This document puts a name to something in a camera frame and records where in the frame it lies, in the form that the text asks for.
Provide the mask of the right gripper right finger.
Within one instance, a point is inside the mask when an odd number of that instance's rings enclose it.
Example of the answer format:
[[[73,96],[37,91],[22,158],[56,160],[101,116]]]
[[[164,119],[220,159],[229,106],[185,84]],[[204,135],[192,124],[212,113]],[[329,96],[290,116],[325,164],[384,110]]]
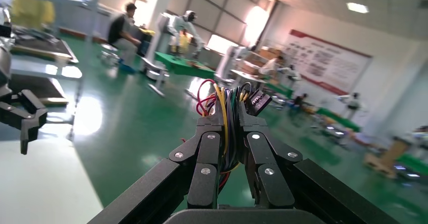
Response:
[[[271,133],[238,104],[243,163],[253,197],[283,223],[395,223],[395,219]]]

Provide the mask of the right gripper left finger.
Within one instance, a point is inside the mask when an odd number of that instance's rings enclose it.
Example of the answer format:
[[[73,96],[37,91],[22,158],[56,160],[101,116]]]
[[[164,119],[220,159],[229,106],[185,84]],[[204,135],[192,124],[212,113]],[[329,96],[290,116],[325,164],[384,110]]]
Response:
[[[191,208],[217,205],[224,110],[197,121],[196,133],[138,179],[90,223],[165,223],[188,196]]]

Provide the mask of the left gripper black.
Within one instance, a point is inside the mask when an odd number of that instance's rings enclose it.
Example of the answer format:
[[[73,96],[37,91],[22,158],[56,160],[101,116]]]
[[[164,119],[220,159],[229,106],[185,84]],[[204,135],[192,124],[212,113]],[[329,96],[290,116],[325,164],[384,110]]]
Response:
[[[14,94],[8,87],[10,79],[11,54],[1,46],[1,123],[20,130],[20,152],[26,155],[29,142],[38,139],[47,122],[47,108],[28,89]]]

